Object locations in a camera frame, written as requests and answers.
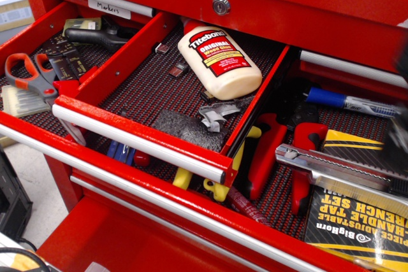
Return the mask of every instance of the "titebond wood glue bottle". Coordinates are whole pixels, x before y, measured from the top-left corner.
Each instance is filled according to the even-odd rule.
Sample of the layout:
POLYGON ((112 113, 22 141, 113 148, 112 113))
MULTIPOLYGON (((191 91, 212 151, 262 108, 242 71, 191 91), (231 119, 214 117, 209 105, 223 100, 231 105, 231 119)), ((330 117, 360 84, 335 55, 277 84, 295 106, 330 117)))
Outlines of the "titebond wood glue bottle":
POLYGON ((182 18, 184 37, 178 49, 210 94, 230 100, 250 94, 262 73, 226 31, 182 18))

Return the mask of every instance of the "black tool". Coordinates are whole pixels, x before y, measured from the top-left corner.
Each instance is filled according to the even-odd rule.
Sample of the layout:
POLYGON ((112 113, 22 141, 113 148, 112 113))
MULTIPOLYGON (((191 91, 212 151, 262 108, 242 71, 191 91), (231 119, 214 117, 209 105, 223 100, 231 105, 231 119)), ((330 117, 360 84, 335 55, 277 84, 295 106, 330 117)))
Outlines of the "black tool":
POLYGON ((101 19, 101 30, 68 28, 64 35, 70 42, 101 45, 113 53, 138 32, 138 29, 135 28, 121 27, 108 15, 102 16, 101 19))
POLYGON ((79 80, 89 70, 78 50, 62 34, 46 41, 43 49, 61 81, 79 80))

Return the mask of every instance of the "cable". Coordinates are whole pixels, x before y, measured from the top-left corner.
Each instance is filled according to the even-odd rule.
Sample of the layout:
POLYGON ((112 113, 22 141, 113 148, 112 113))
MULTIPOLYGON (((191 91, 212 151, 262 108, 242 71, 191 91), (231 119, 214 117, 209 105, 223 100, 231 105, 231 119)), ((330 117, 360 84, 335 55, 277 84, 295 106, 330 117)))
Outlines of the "cable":
POLYGON ((47 267, 45 262, 42 261, 42 259, 40 259, 36 254, 22 248, 0 248, 0 253, 16 253, 25 255, 40 266, 41 272, 50 272, 50 269, 47 267))
POLYGON ((36 246, 35 246, 34 243, 32 243, 31 241, 28 241, 28 240, 26 240, 25 238, 18 238, 18 239, 17 239, 17 242, 26 243, 26 244, 28 244, 28 245, 33 249, 34 252, 37 252, 36 246))

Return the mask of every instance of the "scissors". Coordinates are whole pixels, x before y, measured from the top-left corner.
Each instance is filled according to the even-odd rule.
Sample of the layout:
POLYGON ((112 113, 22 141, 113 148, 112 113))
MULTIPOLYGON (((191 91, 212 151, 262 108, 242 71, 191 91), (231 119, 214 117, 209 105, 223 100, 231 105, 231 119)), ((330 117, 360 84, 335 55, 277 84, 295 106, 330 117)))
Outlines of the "scissors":
MULTIPOLYGON (((55 71, 43 67, 43 63, 47 60, 46 54, 37 54, 35 56, 36 66, 27 54, 11 54, 6 59, 5 72, 6 79, 10 84, 20 89, 36 92, 52 108, 55 99, 58 97, 58 91, 52 85, 56 76, 55 71), (30 78, 19 78, 12 75, 11 69, 21 61, 24 62, 25 70, 31 75, 30 78)), ((78 127, 60 118, 58 120, 77 143, 86 145, 85 138, 78 127)))

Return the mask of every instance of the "box cutter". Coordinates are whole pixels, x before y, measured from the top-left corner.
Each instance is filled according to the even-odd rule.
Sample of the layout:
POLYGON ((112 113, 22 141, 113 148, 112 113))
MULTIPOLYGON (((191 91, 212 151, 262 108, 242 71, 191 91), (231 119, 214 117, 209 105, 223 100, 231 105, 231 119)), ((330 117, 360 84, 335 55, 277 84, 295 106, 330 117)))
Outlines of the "box cutter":
POLYGON ((408 218, 407 194, 395 190, 408 184, 404 174, 287 144, 277 147, 275 155, 280 164, 306 171, 313 185, 408 218))

